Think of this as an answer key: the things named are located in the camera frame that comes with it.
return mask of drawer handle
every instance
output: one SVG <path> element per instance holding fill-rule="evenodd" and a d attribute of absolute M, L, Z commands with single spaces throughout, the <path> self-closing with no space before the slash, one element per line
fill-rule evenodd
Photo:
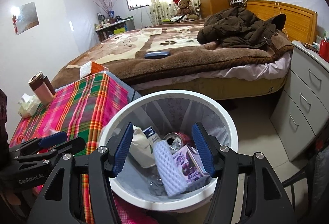
<path fill-rule="evenodd" d="M 300 93 L 300 96 L 305 100 L 305 102 L 306 102 L 309 106 L 311 106 L 311 104 L 305 99 L 305 97 L 302 95 L 302 93 Z"/>
<path fill-rule="evenodd" d="M 290 118 L 292 119 L 292 121 L 294 122 L 294 124 L 298 127 L 299 124 L 296 124 L 295 120 L 292 118 L 291 114 L 290 114 Z"/>
<path fill-rule="evenodd" d="M 320 79 L 320 78 L 318 78 L 310 69 L 309 69 L 309 72 L 313 75 L 313 76 L 315 76 L 316 78 L 317 78 L 317 80 L 318 81 L 320 81 L 320 82 L 322 82 L 322 79 Z"/>

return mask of orange tissue box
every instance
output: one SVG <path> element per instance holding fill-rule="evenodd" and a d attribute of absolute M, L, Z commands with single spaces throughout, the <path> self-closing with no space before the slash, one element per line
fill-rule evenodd
<path fill-rule="evenodd" d="M 89 61 L 88 63 L 85 63 L 83 66 L 80 67 L 80 78 L 84 78 L 102 71 L 109 71 L 109 69 L 98 63 Z"/>

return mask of tile floor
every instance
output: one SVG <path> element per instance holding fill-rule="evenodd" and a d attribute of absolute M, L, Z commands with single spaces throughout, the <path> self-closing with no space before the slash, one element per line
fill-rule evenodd
<path fill-rule="evenodd" d="M 253 155 L 262 152 L 279 179 L 284 181 L 298 172 L 305 164 L 305 160 L 290 163 L 281 140 L 277 135 L 271 121 L 270 115 L 274 109 L 273 96 L 260 96 L 254 98 L 242 98 L 234 100 L 236 109 L 229 110 L 237 129 L 239 137 L 239 153 Z M 239 175 L 236 205 L 233 213 L 232 223 L 240 220 L 243 199 L 244 175 Z M 307 208 L 307 182 L 306 179 L 294 185 L 296 215 L 302 216 Z M 290 187 L 286 192 L 291 200 Z M 204 205 L 193 212 L 179 214 L 177 216 L 180 224 L 203 224 L 210 204 Z"/>

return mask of white drawer cabinet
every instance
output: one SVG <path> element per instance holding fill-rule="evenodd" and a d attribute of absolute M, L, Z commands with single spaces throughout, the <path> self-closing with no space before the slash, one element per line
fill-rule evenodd
<path fill-rule="evenodd" d="M 285 91 L 282 92 L 271 121 L 290 161 L 315 138 L 303 113 Z"/>
<path fill-rule="evenodd" d="M 289 71 L 284 90 L 303 113 L 313 132 L 318 134 L 329 113 L 314 92 L 292 71 Z"/>
<path fill-rule="evenodd" d="M 292 161 L 329 119 L 329 63 L 293 41 L 291 70 L 271 121 Z"/>

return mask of red bottle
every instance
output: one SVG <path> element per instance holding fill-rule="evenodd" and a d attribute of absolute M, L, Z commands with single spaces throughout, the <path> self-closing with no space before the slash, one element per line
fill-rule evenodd
<path fill-rule="evenodd" d="M 329 38 L 324 38 L 321 41 L 319 56 L 329 62 Z"/>

